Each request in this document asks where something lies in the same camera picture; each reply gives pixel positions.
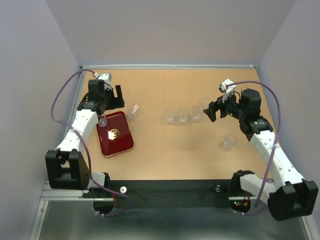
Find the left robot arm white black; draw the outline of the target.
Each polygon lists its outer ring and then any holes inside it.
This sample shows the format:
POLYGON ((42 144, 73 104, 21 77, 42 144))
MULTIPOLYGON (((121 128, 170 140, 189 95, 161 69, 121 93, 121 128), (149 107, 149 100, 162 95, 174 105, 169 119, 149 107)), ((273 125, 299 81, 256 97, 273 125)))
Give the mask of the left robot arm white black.
POLYGON ((88 82, 88 93, 80 101, 73 123, 55 150, 45 154, 49 185, 52 189, 85 190, 92 181, 91 168, 84 154, 88 137, 105 111, 123 108, 125 101, 120 85, 105 80, 88 82))

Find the clear glass from corner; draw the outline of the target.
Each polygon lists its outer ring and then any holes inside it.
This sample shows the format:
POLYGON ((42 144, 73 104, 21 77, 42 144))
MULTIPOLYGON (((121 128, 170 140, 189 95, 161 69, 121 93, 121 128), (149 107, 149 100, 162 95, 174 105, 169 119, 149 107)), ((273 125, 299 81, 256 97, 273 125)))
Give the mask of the clear glass from corner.
POLYGON ((106 117, 102 117, 102 118, 99 119, 97 124, 98 124, 99 127, 104 128, 104 127, 106 127, 108 125, 108 120, 107 120, 106 117))

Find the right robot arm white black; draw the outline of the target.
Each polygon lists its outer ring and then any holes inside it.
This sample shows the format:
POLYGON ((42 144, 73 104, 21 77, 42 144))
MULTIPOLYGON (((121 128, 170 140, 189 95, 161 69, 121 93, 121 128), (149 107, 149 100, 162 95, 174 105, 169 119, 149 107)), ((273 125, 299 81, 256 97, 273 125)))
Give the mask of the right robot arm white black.
POLYGON ((214 122, 231 116, 238 120, 241 132, 255 147, 267 164, 273 181, 259 178, 253 171, 239 170, 231 178, 230 189, 235 195, 253 194, 267 205, 277 221, 309 216, 314 210, 319 188, 307 181, 292 165, 281 146, 275 142, 276 134, 269 121, 261 115, 261 95, 247 88, 236 98, 232 87, 222 88, 223 96, 211 102, 204 113, 214 122))

